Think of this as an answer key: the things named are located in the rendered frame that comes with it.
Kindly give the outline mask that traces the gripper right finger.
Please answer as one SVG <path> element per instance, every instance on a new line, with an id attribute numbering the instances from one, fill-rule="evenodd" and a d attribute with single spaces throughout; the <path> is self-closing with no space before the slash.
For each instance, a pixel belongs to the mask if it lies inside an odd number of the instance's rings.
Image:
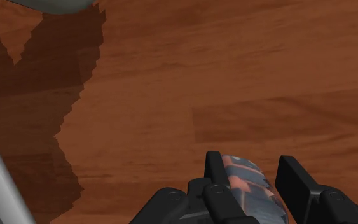
<path id="1" fill-rule="evenodd" d="M 297 224 L 358 224 L 358 205 L 318 184 L 293 156 L 279 158 L 275 187 Z"/>

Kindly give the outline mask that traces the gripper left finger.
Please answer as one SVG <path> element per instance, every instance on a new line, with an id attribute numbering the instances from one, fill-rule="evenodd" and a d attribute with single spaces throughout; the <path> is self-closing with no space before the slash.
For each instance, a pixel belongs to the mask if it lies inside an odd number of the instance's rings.
<path id="1" fill-rule="evenodd" d="M 218 151 L 205 156 L 204 177 L 188 182 L 188 191 L 157 190 L 129 224 L 260 224 L 246 215 L 231 190 Z"/>

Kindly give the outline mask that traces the blue and orange patterned cylinder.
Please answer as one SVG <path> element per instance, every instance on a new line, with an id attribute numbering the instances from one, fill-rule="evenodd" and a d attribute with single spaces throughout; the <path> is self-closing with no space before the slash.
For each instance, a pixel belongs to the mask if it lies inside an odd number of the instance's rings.
<path id="1" fill-rule="evenodd" d="M 260 224 L 289 224 L 289 217 L 274 187 L 250 160 L 223 155 L 230 189 L 244 213 Z"/>

